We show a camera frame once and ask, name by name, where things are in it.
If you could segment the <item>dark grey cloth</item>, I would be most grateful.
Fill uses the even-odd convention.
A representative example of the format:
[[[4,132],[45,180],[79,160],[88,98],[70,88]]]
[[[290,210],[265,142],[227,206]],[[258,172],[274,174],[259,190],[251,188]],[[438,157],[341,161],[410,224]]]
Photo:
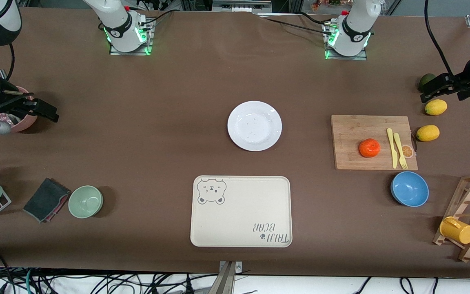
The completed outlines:
[[[46,178],[24,205],[23,210],[39,223],[45,223],[45,218],[58,204],[59,199],[68,193],[71,193],[69,188],[54,179]]]

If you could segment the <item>orange fruit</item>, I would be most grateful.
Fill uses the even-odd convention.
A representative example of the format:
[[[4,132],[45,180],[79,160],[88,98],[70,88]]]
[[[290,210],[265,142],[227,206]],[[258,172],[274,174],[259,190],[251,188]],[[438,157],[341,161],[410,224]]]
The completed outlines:
[[[365,139],[360,142],[358,150],[364,158],[374,158],[380,153],[381,145],[375,139]]]

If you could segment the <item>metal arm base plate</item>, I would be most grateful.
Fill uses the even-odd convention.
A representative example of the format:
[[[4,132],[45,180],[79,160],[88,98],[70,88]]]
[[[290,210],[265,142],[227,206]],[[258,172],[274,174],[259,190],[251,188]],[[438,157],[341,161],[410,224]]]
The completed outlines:
[[[110,44],[110,55],[149,56],[155,37],[155,18],[138,15],[134,22],[120,34],[114,29],[104,29]]]
[[[349,36],[341,30],[342,25],[338,18],[332,18],[321,25],[323,32],[328,32],[324,36],[325,58],[334,58],[339,60],[358,60],[365,61],[367,53],[365,47],[368,45],[368,39],[371,32],[366,35]]]

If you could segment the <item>bamboo cutting board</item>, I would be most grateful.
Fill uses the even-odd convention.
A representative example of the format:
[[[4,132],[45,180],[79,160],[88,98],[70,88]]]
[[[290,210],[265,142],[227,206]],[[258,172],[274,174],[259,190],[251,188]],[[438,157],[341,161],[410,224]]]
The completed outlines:
[[[335,167],[339,170],[360,171],[403,171],[396,140],[393,147],[397,153],[397,167],[393,158],[387,129],[399,135],[400,146],[412,145],[412,131],[406,116],[332,115]],[[366,139],[375,139],[380,144],[380,153],[365,158],[359,153],[359,145]]]

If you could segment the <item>dark green avocado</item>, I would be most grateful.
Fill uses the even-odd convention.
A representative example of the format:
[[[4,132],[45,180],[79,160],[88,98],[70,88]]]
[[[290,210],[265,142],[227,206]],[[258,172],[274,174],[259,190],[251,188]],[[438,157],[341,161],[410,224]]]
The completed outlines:
[[[436,77],[436,75],[432,74],[432,73],[427,73],[425,75],[423,75],[420,80],[419,80],[419,83],[418,83],[418,91],[420,93],[423,93],[424,90],[423,90],[423,86],[426,85],[428,82],[430,82],[431,80],[433,80],[434,78]]]

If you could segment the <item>yellow plastic fork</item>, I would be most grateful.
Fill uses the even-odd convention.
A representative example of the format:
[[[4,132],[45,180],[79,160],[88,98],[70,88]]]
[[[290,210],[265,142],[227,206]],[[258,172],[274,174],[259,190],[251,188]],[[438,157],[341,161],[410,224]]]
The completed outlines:
[[[399,164],[400,164],[400,166],[403,170],[409,170],[407,162],[406,162],[406,158],[403,154],[403,148],[402,148],[400,136],[399,136],[398,133],[394,133],[393,136],[394,136],[394,141],[395,141],[395,143],[397,145],[397,149],[398,149]]]

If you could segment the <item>white round plate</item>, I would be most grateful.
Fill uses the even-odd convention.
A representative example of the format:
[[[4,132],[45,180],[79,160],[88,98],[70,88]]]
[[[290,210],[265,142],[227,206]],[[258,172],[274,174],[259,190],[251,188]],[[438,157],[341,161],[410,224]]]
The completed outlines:
[[[244,102],[231,111],[227,131],[241,149],[259,152],[271,148],[279,140],[282,119],[277,110],[265,102]]]

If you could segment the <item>metal mount bracket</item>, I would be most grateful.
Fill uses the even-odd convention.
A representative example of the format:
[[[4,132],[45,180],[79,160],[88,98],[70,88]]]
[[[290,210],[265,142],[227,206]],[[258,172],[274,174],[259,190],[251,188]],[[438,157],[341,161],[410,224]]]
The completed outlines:
[[[242,262],[221,261],[219,274],[212,284],[208,294],[233,294],[235,276],[242,272]]]

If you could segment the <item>yellow mug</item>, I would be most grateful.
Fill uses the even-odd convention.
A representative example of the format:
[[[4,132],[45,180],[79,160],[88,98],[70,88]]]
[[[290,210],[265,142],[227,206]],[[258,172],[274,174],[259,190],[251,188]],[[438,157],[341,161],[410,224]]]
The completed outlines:
[[[455,219],[453,216],[448,216],[442,220],[439,231],[442,236],[460,244],[470,243],[470,225]]]

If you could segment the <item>yellow lemon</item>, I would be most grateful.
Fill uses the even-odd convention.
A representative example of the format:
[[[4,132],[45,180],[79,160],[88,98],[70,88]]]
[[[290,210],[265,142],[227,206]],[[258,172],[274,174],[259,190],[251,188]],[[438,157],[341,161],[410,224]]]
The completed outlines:
[[[448,109],[448,104],[442,99],[433,99],[429,101],[424,108],[426,115],[439,116],[442,115]]]
[[[430,142],[439,138],[440,130],[436,125],[424,125],[416,132],[416,139],[421,142]]]

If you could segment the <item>blue bowl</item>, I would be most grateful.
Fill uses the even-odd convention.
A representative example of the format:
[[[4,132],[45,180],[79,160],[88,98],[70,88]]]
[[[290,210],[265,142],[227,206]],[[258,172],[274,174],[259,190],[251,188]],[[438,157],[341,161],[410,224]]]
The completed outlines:
[[[425,179],[412,171],[398,173],[390,183],[390,193],[400,204],[420,207],[429,198],[429,186]]]

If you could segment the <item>pale green bowl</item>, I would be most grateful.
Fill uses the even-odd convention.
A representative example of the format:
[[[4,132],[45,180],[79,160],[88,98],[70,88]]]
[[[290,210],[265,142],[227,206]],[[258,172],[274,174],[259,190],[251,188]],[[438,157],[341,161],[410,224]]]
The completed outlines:
[[[68,201],[70,214],[78,219],[94,216],[101,210],[102,205],[102,193],[98,188],[90,185],[77,188]]]

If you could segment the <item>cream tray with bear print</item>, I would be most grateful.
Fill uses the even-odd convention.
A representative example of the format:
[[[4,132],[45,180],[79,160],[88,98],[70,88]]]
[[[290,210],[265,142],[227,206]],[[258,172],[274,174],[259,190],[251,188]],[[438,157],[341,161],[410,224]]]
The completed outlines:
[[[283,176],[196,177],[190,241],[197,247],[288,247],[293,241],[289,180]]]

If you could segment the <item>pink cloth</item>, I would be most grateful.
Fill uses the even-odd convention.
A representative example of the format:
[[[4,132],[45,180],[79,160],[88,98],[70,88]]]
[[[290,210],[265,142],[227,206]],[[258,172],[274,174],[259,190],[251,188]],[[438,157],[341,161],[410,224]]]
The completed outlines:
[[[68,201],[69,196],[70,196],[70,193],[64,195],[63,197],[59,199],[58,204],[54,207],[52,212],[45,218],[45,222],[50,222],[52,218],[54,218],[54,216],[56,216],[58,212],[60,212],[60,210],[63,208],[63,205],[65,205],[65,203]]]

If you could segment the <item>aluminium frame rail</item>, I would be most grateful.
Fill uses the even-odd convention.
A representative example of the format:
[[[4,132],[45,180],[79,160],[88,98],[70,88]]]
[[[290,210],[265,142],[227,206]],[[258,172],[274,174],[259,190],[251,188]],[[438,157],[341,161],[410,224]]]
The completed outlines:
[[[211,11],[272,13],[272,0],[211,0]]]

